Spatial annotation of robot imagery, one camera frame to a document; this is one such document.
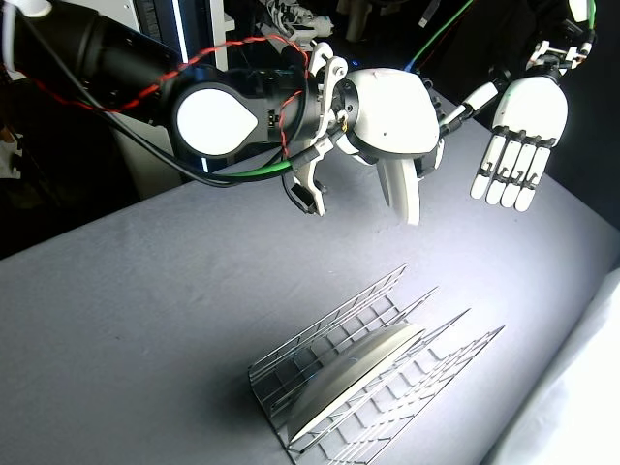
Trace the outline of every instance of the robot finger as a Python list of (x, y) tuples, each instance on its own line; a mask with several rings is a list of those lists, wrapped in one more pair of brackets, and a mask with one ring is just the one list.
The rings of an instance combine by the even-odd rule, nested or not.
[(484, 158), (482, 158), (482, 163), (480, 164), (476, 178), (474, 179), (474, 184), (472, 184), (470, 194), (474, 199), (481, 199), (484, 192), (486, 192), (491, 176), (497, 167), (497, 162), (502, 156), (505, 144), (506, 135), (503, 133), (496, 134), (491, 139), (486, 153), (484, 154)]
[(514, 168), (516, 158), (521, 151), (521, 146), (522, 145), (519, 140), (510, 140), (508, 145), (506, 145), (506, 150), (504, 150), (502, 161), (493, 175), (493, 182), (491, 182), (491, 187), (488, 188), (488, 192), (486, 193), (486, 202), (489, 205), (496, 205), (502, 198), (504, 189), (509, 182), (509, 175)]
[(523, 181), (525, 180), (525, 174), (532, 164), (534, 153), (536, 152), (536, 146), (532, 143), (525, 143), (519, 152), (519, 156), (516, 159), (516, 164), (512, 169), (511, 177), (508, 180), (508, 185), (502, 195), (502, 206), (505, 208), (512, 208), (516, 202), (516, 198), (519, 195)]
[(541, 182), (541, 176), (544, 173), (544, 167), (549, 161), (551, 150), (548, 147), (539, 147), (534, 154), (534, 160), (532, 160), (532, 166), (528, 169), (523, 181), (523, 187), (516, 198), (514, 208), (518, 211), (525, 211), (530, 207), (532, 198), (536, 192), (536, 188)]

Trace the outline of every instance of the green wire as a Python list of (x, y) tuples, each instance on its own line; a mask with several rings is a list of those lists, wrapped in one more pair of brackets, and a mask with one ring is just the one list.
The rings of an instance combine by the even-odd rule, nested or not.
[(242, 172), (227, 172), (225, 176), (244, 177), (244, 176), (258, 176), (261, 174), (269, 174), (271, 172), (282, 171), (284, 172), (291, 167), (291, 162), (285, 160), (284, 162), (275, 163), (267, 167), (257, 168), (255, 170), (242, 171)]
[(440, 36), (440, 34), (442, 32), (444, 32), (448, 27), (450, 27), (450, 25), (456, 21), (456, 19), (461, 16), (461, 14), (467, 10), (467, 8), (474, 2), (474, 0), (467, 0), (467, 2), (465, 2), (465, 5), (463, 5), (460, 10), (458, 12), (456, 12), (449, 20), (446, 24), (444, 24), (435, 34), (433, 34), (433, 36), (428, 40), (428, 42), (426, 44), (424, 44), (422, 46), (422, 48), (419, 50), (418, 53), (416, 53), (416, 55), (413, 58), (413, 62), (415, 63), (416, 61), (418, 61), (418, 58), (420, 58), (420, 56), (426, 51), (427, 48), (430, 47), (430, 45), (435, 42), (437, 40), (437, 38)]
[(588, 26), (591, 30), (594, 30), (594, 20), (597, 15), (597, 4), (595, 0), (589, 0), (588, 2)]

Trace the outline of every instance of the dish rack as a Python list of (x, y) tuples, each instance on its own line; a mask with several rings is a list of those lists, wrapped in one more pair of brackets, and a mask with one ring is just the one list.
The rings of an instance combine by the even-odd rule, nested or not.
[(388, 371), (354, 394), (313, 431), (289, 444), (287, 418), (306, 383), (324, 365), (374, 329), (413, 323), (412, 315), (438, 288), (404, 310), (388, 297), (406, 264), (304, 329), (249, 368), (250, 385), (293, 464), (369, 465), (439, 392), (503, 329), (498, 327), (439, 357), (432, 343), (469, 310), (424, 336)]

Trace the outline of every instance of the plate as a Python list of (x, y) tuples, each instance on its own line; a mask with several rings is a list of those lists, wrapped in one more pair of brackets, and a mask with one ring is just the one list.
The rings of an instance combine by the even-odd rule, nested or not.
[(354, 394), (388, 370), (416, 344), (423, 329), (389, 325), (354, 342), (308, 382), (295, 402), (287, 430), (294, 443), (340, 408)]

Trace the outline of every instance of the gray tabletop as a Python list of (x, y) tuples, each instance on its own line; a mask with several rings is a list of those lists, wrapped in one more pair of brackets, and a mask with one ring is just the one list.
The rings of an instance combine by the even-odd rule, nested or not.
[(417, 228), (334, 154), (324, 218), (189, 184), (1, 262), (0, 463), (286, 464), (247, 366), (404, 262), (398, 302), (441, 288), (421, 323), (507, 327), (380, 463), (480, 462), (620, 251), (549, 178), (525, 214), (470, 199), (487, 138), (449, 139)]

